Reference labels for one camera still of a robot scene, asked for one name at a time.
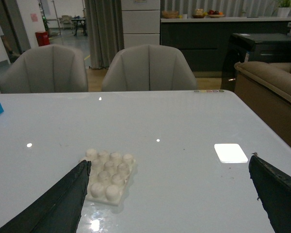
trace chair backrest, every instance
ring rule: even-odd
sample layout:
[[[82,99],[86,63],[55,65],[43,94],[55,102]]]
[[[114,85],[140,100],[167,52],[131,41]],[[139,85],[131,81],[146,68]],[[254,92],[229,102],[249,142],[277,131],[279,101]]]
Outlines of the chair backrest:
[[[71,23],[72,16],[62,16],[59,20],[61,23]]]
[[[102,91],[194,89],[196,79],[182,52],[161,45],[119,51],[102,83]]]
[[[46,45],[27,50],[0,80],[1,93],[87,92],[81,50]]]

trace wooden floor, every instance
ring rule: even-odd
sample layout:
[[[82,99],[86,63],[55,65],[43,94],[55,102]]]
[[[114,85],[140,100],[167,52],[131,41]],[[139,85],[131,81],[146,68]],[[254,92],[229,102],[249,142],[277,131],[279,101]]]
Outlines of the wooden floor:
[[[87,69],[88,91],[101,91],[101,83],[107,69]],[[218,90],[221,87],[221,78],[196,78],[199,90]]]

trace gray floor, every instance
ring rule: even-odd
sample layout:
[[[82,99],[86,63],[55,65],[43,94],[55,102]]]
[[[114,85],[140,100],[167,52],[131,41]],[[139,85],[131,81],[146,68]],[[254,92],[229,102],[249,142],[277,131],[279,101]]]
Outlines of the gray floor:
[[[51,30],[52,33],[58,32],[58,30]],[[73,32],[69,29],[61,30],[61,35],[54,35],[49,39],[51,44],[60,44],[66,46],[72,46],[78,48],[84,53],[84,61],[85,66],[88,68],[90,66],[90,52],[89,52],[89,44],[88,37],[84,36],[82,31],[78,31],[77,36],[73,36]],[[10,65],[4,65],[0,67],[0,78],[7,71]]]
[[[51,29],[51,34],[57,33],[58,29]],[[83,51],[85,66],[90,66],[90,52],[88,37],[83,35],[82,30],[78,30],[77,36],[74,36],[75,31],[70,29],[61,30],[61,35],[52,36],[49,39],[51,44],[59,44],[71,46]]]

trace kitchen counter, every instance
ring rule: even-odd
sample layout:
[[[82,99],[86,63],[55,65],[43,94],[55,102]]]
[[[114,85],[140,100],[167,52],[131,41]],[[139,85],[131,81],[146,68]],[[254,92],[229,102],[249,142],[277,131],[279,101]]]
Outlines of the kitchen counter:
[[[287,34],[289,22],[291,17],[162,18],[160,44],[181,50],[192,71],[220,77],[233,33]]]
[[[220,17],[220,18],[161,18],[161,23],[199,23],[199,22],[272,22],[291,21],[291,17]]]

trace white cabinet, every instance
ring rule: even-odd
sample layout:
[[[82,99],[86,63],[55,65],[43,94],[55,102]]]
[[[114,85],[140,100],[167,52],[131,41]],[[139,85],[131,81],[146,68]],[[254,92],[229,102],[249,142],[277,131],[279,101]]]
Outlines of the white cabinet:
[[[160,44],[160,0],[121,0],[124,47]]]

